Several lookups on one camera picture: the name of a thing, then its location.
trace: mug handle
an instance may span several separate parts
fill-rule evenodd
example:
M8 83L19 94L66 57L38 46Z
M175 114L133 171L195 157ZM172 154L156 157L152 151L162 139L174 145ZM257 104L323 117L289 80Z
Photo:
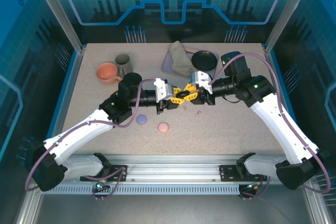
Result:
M122 81L122 78L120 76L116 76L115 79L117 80L117 82Z

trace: glass panel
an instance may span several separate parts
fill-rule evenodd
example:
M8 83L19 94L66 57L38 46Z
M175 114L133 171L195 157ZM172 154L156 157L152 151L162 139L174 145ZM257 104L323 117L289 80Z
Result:
M327 159L331 177L336 172L335 4L336 0L301 0L274 46L299 126L319 148L331 153ZM324 189L324 176L318 178ZM324 199L334 208L334 190Z
M60 1L83 43L144 42L145 39L146 42L175 40L266 42L287 2L287 0Z
M45 0L0 0L0 27L0 223L13 223L25 148L46 138L73 49Z

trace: table surface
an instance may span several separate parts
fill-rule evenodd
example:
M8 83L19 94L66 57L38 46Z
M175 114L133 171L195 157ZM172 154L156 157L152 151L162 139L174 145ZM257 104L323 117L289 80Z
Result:
M185 43L185 46L216 52L219 56L231 52L254 52L263 56L261 44ZM187 78L164 73L161 64L170 44L87 44L76 85L64 123L66 130L89 116L99 104L117 91L118 85L99 82L95 71L104 62L114 62L118 54L128 54L134 72L143 79L161 78L182 89ZM267 67L259 60L246 57L252 75L270 80ZM216 72L220 70L218 61ZM144 89L154 89L145 83ZM231 104L217 98L215 106L184 104L175 110L156 114L156 108L139 108L147 116L145 125L135 121L126 129L105 132L76 154L283 154L283 151L263 121L243 102ZM169 124L169 131L160 133L158 125Z

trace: purple tray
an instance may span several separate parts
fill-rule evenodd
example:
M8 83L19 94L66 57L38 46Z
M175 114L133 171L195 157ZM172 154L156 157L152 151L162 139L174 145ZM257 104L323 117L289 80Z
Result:
M195 51L195 52L201 51L201 49L192 48L192 47L185 47L184 49ZM194 55L193 52L186 52L186 53L187 53L187 56L189 57L189 59L191 59L192 56ZM216 54L215 52L212 52L212 53L216 56L216 58L218 60L218 54ZM161 68L162 68L162 71L165 72L165 73L170 73L170 74L173 74L175 76L181 76L181 77L184 77L184 78L189 78L188 76L183 76L183 75L181 75L181 74L179 74L179 73L177 73L173 70L173 68L172 68L172 57L170 56L169 51L167 52L166 56L164 57ZM211 71L205 71L205 73L210 75L212 78L215 77L215 72L216 72L216 68L211 70Z

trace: gray cloth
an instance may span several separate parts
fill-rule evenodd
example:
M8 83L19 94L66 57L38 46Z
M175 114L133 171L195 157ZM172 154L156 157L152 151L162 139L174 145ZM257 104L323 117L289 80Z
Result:
M172 57L172 68L175 72L189 76L192 72L197 71L179 41L170 45L169 54Z

